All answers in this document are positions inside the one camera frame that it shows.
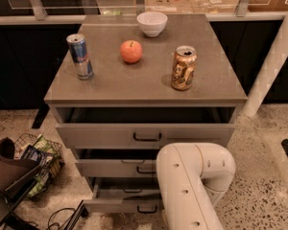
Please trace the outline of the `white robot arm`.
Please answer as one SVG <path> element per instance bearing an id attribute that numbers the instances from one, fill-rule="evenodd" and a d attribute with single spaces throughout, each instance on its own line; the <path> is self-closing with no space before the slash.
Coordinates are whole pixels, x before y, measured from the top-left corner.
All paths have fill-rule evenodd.
<path id="1" fill-rule="evenodd" d="M 212 143 L 174 143 L 156 158 L 156 175 L 169 230 L 224 230 L 215 206 L 235 174 L 224 147 Z"/>

